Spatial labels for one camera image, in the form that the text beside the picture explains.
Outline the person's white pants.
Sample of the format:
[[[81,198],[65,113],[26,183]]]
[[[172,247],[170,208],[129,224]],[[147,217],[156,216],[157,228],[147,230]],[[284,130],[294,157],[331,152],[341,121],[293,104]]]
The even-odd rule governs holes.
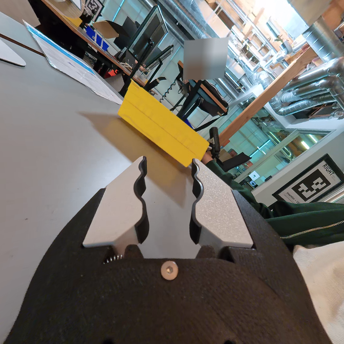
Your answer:
[[[293,258],[331,342],[343,344],[344,242],[312,248],[297,245]]]

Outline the black legged workbench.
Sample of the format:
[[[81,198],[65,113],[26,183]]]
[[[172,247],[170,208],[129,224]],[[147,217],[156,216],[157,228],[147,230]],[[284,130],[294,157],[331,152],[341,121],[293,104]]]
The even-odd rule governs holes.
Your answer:
[[[221,117],[228,112],[228,103],[217,88],[206,80],[183,80],[183,63],[178,61],[177,84],[185,100],[178,111],[178,118],[185,123],[196,108],[212,117]]]

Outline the silver ventilation ducts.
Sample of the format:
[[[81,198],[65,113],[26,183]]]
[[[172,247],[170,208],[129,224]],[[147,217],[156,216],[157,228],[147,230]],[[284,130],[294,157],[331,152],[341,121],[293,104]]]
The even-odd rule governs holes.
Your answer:
[[[316,106],[336,103],[343,110],[343,42],[320,16],[304,33],[323,64],[292,79],[280,96],[269,101],[273,111],[288,116]]]

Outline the laminated paper sheet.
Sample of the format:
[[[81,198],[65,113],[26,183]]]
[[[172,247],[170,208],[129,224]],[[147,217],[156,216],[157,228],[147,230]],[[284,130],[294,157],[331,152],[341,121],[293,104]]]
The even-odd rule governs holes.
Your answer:
[[[57,45],[26,21],[23,20],[23,23],[45,55],[50,66],[88,87],[98,96],[118,105],[122,104],[122,99],[120,99],[107,84],[103,83],[94,70],[83,60],[80,60],[78,57]]]

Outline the wooden workbench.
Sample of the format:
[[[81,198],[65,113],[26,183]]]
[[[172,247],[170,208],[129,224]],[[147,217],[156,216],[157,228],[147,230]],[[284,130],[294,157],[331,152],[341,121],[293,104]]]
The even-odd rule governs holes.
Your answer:
[[[131,74],[131,70],[123,66],[116,58],[110,55],[108,52],[103,50],[101,46],[98,46],[96,41],[90,39],[90,37],[86,34],[86,31],[82,28],[76,26],[72,19],[64,16],[58,8],[51,3],[50,1],[42,0],[41,1],[45,6],[49,8],[50,11],[56,15],[59,20],[61,20],[74,34],[79,37],[79,41],[82,40],[85,43],[82,44],[82,48],[91,54],[94,58],[101,61],[104,65],[107,65],[111,69],[119,69],[123,71],[126,75]]]

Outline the instruction sheet on stand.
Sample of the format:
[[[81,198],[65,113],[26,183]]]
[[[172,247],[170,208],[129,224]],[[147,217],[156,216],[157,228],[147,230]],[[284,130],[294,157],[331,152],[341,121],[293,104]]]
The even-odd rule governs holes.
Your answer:
[[[20,67],[25,67],[27,65],[26,62],[2,40],[0,40],[0,60]]]

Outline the black computer monitor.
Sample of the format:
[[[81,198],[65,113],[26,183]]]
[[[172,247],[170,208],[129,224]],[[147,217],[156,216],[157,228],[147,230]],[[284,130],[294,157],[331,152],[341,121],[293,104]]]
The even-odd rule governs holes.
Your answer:
[[[167,33],[161,9],[155,5],[130,40],[127,50],[136,61],[144,62]]]
[[[149,54],[148,58],[145,60],[145,69],[150,71],[155,68],[160,62],[163,62],[169,55],[173,53],[174,45],[169,45],[164,50],[155,47],[153,51]]]

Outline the black framed marker sign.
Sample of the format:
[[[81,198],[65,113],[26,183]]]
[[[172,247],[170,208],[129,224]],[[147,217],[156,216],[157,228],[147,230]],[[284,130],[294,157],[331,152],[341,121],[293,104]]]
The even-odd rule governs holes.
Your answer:
[[[292,204],[314,203],[344,183],[344,174],[329,154],[323,155],[272,194]]]

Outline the person's right forearm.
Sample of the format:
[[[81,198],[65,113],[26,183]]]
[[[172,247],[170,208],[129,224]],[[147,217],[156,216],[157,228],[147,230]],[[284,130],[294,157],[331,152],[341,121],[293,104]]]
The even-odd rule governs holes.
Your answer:
[[[247,200],[247,202],[258,212],[264,219],[273,218],[272,211],[263,203],[258,203],[247,188],[240,185],[233,179],[233,176],[229,172],[224,172],[222,168],[213,159],[205,163],[205,166],[209,168],[215,175],[217,175],[223,182],[225,182],[232,190],[239,192],[241,196]]]

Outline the blue plastic bin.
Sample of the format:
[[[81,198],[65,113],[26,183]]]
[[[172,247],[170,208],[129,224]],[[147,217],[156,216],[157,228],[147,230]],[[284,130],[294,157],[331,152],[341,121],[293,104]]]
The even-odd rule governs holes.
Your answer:
[[[85,28],[85,32],[89,39],[92,40],[98,47],[100,47],[105,52],[107,51],[109,45],[99,32],[97,32],[93,27],[88,25]]]

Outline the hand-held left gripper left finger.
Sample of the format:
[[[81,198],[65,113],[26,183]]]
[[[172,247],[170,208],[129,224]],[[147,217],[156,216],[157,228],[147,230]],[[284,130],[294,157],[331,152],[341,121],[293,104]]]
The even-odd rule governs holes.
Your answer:
[[[121,258],[127,246],[146,240],[149,220],[142,197],[146,175],[147,158],[141,156],[106,186],[83,247],[110,246],[115,256]]]

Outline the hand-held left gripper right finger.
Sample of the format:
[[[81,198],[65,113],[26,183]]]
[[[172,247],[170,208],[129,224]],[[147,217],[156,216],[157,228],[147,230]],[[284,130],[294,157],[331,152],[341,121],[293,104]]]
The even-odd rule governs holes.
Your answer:
[[[218,255],[224,247],[253,248],[253,239],[230,186],[200,160],[191,163],[193,178],[190,238],[211,246]]]

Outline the wooden post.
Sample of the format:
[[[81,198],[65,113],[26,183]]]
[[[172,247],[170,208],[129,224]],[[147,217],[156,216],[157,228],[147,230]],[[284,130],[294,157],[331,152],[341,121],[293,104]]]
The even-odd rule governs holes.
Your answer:
[[[264,91],[245,108],[220,134],[220,146],[226,146],[230,138],[241,129],[261,108],[277,95],[293,78],[317,57],[309,47],[291,65],[288,66]]]

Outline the yellow plastic bin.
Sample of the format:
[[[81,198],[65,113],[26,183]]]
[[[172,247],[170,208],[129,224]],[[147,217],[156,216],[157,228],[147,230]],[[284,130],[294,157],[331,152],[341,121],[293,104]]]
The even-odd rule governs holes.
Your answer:
[[[131,80],[118,115],[164,152],[188,167],[201,160],[209,142]]]

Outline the white fiducial marker sign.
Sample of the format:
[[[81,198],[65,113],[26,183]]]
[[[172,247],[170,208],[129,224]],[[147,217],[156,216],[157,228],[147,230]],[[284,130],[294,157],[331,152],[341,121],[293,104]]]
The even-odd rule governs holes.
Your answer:
[[[100,0],[86,0],[84,11],[87,15],[91,15],[93,21],[101,14],[104,4]]]

